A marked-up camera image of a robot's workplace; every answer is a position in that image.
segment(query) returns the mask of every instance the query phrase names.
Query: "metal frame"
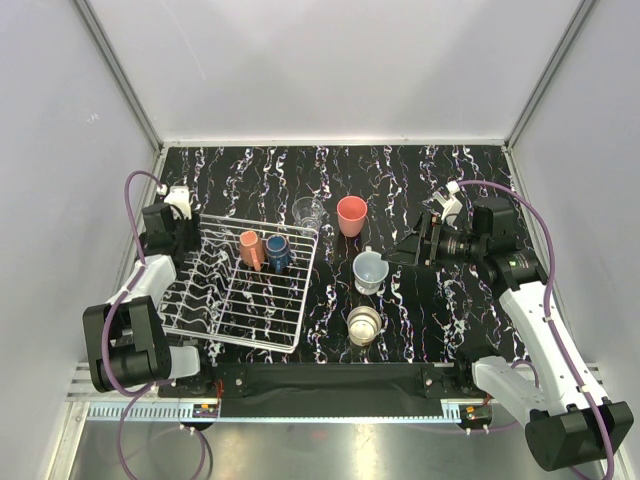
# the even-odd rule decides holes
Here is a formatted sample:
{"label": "metal frame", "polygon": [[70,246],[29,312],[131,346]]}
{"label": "metal frame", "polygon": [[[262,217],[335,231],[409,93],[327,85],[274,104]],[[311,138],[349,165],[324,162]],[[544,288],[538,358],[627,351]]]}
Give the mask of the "metal frame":
{"label": "metal frame", "polygon": [[307,139],[248,139],[248,140],[170,140],[163,144],[164,148],[179,147],[308,147],[310,145],[340,145],[345,147],[369,145],[490,145],[503,146],[503,138],[406,138],[406,137],[373,137],[373,138],[307,138]]}
{"label": "metal frame", "polygon": [[70,477],[88,412],[88,402],[65,403],[64,423],[51,454],[46,479],[67,480]]}
{"label": "metal frame", "polygon": [[522,110],[522,113],[518,117],[516,124],[514,125],[511,133],[507,136],[505,143],[509,148],[513,148],[515,144],[518,142],[518,139],[522,135],[522,132],[526,128],[529,120],[533,116],[537,106],[540,104],[540,101],[544,97],[544,94],[547,91],[547,88],[551,84],[554,76],[558,72],[560,65],[567,56],[567,53],[571,49],[573,42],[575,42],[578,34],[582,30],[582,27],[585,25],[587,18],[589,18],[589,14],[593,11],[593,7],[598,3],[599,0],[582,0],[580,5],[573,14],[569,25],[567,25],[566,30],[562,34],[560,38],[560,42],[556,46],[549,62],[547,63],[538,83],[533,89],[529,100]]}
{"label": "metal frame", "polygon": [[95,11],[89,4],[89,0],[73,0],[73,4],[78,9],[80,17],[84,21],[87,30],[98,47],[98,51],[104,59],[107,68],[111,72],[111,75],[113,75],[116,85],[118,85],[118,88],[122,92],[127,105],[131,108],[131,113],[133,113],[138,125],[140,125],[149,145],[155,154],[159,153],[162,148],[162,139],[153,127],[153,124],[145,112],[140,99],[131,86],[131,82],[129,82],[127,75],[124,73],[124,69],[116,57],[113,47],[102,28],[100,20],[98,20]]}

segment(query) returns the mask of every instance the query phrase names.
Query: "measuring cup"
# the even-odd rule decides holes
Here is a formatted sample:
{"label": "measuring cup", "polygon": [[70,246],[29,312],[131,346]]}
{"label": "measuring cup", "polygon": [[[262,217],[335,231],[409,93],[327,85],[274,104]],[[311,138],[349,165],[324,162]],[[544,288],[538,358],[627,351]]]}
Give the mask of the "measuring cup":
{"label": "measuring cup", "polygon": [[382,260],[381,254],[368,248],[353,261],[353,274],[356,277],[356,290],[363,295],[372,295],[387,278],[389,263]]}

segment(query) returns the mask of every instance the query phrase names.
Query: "wire dish rack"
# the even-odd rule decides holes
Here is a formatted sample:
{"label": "wire dish rack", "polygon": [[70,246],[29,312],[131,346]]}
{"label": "wire dish rack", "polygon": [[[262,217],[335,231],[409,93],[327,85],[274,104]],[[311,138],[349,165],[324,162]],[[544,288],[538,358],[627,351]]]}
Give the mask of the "wire dish rack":
{"label": "wire dish rack", "polygon": [[[280,275],[240,259],[239,237],[283,235],[292,263]],[[318,233],[301,227],[200,216],[202,248],[189,254],[158,312],[166,333],[292,353],[298,345]]]}

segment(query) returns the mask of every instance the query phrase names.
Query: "clear glass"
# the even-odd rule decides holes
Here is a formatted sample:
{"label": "clear glass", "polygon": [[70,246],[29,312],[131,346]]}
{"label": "clear glass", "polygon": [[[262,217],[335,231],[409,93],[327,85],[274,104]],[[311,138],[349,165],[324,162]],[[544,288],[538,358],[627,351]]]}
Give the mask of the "clear glass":
{"label": "clear glass", "polygon": [[324,208],[319,200],[313,197],[303,197],[296,200],[291,209],[296,227],[312,228],[316,232],[322,226]]}

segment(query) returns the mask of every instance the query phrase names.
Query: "mug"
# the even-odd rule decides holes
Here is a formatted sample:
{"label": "mug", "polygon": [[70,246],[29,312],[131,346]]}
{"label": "mug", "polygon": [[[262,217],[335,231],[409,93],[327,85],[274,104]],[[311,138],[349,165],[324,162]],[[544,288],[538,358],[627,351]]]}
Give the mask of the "mug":
{"label": "mug", "polygon": [[367,202],[360,197],[344,197],[338,202],[338,226],[345,237],[357,237],[367,218]]}
{"label": "mug", "polygon": [[242,232],[240,235],[240,257],[248,267],[253,267],[257,272],[265,261],[262,239],[253,230]]}
{"label": "mug", "polygon": [[378,252],[367,247],[353,261],[353,274],[356,277],[356,290],[363,295],[373,295],[387,278],[389,263],[382,260],[382,255]]}
{"label": "mug", "polygon": [[265,249],[269,265],[276,270],[276,273],[282,273],[282,270],[291,263],[291,248],[288,240],[282,235],[271,235],[267,238]]}

